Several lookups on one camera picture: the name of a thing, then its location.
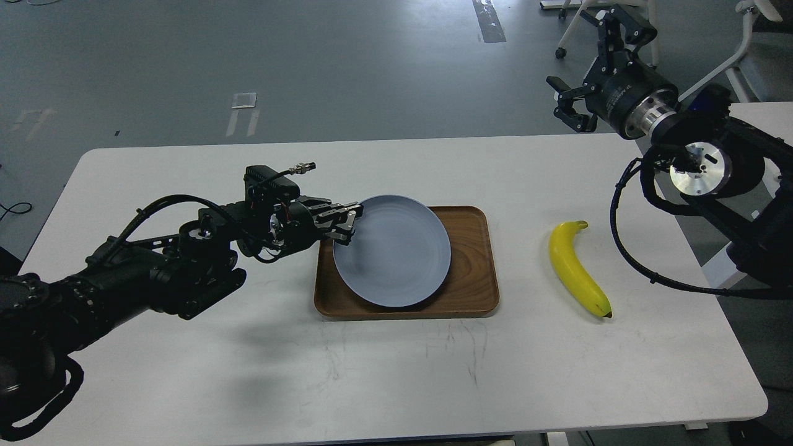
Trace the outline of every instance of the plate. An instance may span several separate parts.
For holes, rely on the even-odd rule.
[[[378,195],[361,204],[363,215],[350,244],[333,244],[342,280],[379,306],[410,306],[430,297],[451,264],[443,223],[412,198]]]

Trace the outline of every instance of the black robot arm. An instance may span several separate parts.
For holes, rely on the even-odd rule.
[[[349,244],[362,207],[300,195],[285,178],[313,168],[249,166],[241,202],[218,206],[189,195],[163,197],[139,210],[119,237],[109,237],[79,273],[53,283],[32,273],[0,279],[0,438],[27,438],[68,404],[82,381],[70,353],[145,310],[189,320],[239,289],[246,273],[236,268],[232,241],[264,263],[318,240]],[[126,240],[146,218],[179,202],[207,207],[177,234]],[[260,256],[264,249],[269,256]],[[29,425],[13,426],[45,406]]]
[[[631,10],[613,6],[597,17],[584,14],[598,29],[598,56],[581,87],[571,88],[557,77],[547,78],[557,92],[554,115],[577,132],[593,132],[600,118],[624,139],[649,136],[652,147],[636,170],[641,173],[647,200],[668,213],[704,217],[729,238],[727,255],[737,269],[774,288],[774,292],[762,292],[757,297],[793,298],[793,148],[730,117],[730,92],[723,87],[706,87],[684,109],[677,99],[677,87],[638,57],[638,49],[657,31]],[[630,50],[625,43],[635,48]],[[592,115],[575,111],[573,104],[581,99]],[[780,188],[771,203],[750,221],[719,199],[745,194],[758,185],[764,158],[781,170]],[[669,175],[685,204],[658,195],[654,179],[661,172]],[[658,275],[626,259],[651,280],[663,283]],[[697,291],[726,294],[726,290]]]

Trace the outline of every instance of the banana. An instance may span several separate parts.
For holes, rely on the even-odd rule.
[[[611,317],[611,303],[576,257],[573,238],[589,226],[583,220],[567,221],[550,234],[548,252],[556,274],[570,293],[597,317]]]

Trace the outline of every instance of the brown tray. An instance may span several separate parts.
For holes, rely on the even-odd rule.
[[[330,240],[320,243],[314,306],[327,317],[363,319],[439,319],[482,317],[498,305],[496,268],[485,215],[472,206],[435,206],[451,243],[451,265],[440,288],[413,306],[388,308],[360,298],[342,280]]]

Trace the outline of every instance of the gray floor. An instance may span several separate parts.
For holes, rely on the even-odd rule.
[[[741,19],[734,0],[659,3],[658,71],[685,90],[732,53]],[[565,23],[555,11],[534,0],[495,7],[504,43],[482,41],[470,0],[0,2],[0,203],[34,205],[0,222],[0,246],[26,256],[92,148],[570,133],[552,115],[545,77],[579,83],[596,53],[594,28],[583,24],[560,61]],[[232,95],[247,91],[259,94],[256,132],[247,135],[245,110],[227,136]],[[680,223],[700,261],[724,245],[701,221]],[[790,386],[793,307],[773,305],[722,306],[761,381]],[[769,398],[769,423],[793,429],[784,423],[789,398]],[[723,425],[593,436],[729,443]],[[583,437],[571,435],[571,444]]]

